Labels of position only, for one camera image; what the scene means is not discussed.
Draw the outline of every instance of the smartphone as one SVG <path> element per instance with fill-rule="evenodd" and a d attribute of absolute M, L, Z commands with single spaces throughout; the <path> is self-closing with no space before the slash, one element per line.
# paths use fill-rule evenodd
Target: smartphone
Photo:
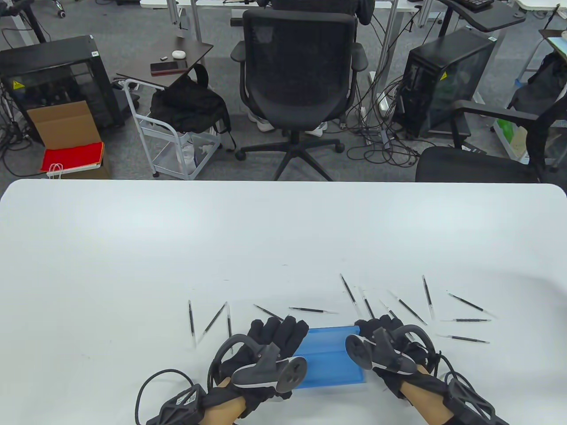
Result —
<path fill-rule="evenodd" d="M 168 75 L 168 74 L 181 74 L 188 71 L 186 60 L 156 62 L 150 64 L 150 73 L 152 75 Z"/>

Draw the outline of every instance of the computer case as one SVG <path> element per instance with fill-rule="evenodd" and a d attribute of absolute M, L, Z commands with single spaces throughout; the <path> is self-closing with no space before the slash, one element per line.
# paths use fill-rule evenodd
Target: computer case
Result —
<path fill-rule="evenodd" d="M 415 137 L 447 121 L 453 102 L 472 99 L 494 45 L 462 28 L 411 50 L 392 119 Z"/>
<path fill-rule="evenodd" d="M 99 128 L 124 124 L 128 108 L 113 89 L 91 35 L 0 52 L 0 80 L 29 123 L 29 109 L 85 100 Z"/>

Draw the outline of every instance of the green object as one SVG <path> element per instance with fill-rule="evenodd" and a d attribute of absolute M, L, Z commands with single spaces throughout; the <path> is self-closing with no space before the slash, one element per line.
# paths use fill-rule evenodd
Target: green object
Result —
<path fill-rule="evenodd" d="M 514 137 L 514 124 L 506 120 L 496 120 L 496 123 L 498 123 L 498 127 L 502 129 L 504 137 L 506 138 L 508 143 L 511 143 L 512 138 Z"/>

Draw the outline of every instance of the blue plastic tray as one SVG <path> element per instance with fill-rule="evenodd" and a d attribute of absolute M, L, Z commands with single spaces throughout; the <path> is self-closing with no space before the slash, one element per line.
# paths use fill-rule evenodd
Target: blue plastic tray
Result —
<path fill-rule="evenodd" d="M 363 370 L 345 348 L 346 337 L 359 332 L 358 326 L 310 329 L 295 352 L 307 360 L 307 376 L 298 388 L 364 383 Z"/>

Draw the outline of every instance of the black mesh office chair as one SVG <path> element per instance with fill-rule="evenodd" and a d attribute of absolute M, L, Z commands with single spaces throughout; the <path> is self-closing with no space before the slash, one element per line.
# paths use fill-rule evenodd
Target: black mesh office chair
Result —
<path fill-rule="evenodd" d="M 242 148 L 236 158 L 244 160 L 246 152 L 285 152 L 274 180 L 299 157 L 332 181 L 306 149 L 334 145 L 341 153 L 345 146 L 338 139 L 300 141 L 299 132 L 339 118 L 353 104 L 357 72 L 368 66 L 362 45 L 353 41 L 354 18 L 270 9 L 247 10 L 242 18 L 244 41 L 230 55 L 240 62 L 240 97 L 252 113 L 289 131 L 290 138 Z"/>
<path fill-rule="evenodd" d="M 540 116 L 505 108 L 494 108 L 459 100 L 452 105 L 451 130 L 455 147 L 429 147 L 417 163 L 416 181 L 466 183 L 538 183 L 545 182 L 545 143 L 549 127 L 567 110 L 567 95 L 557 100 Z M 511 121 L 527 130 L 526 150 L 529 164 L 509 158 L 482 155 L 461 150 L 455 119 L 462 113 L 474 113 Z"/>

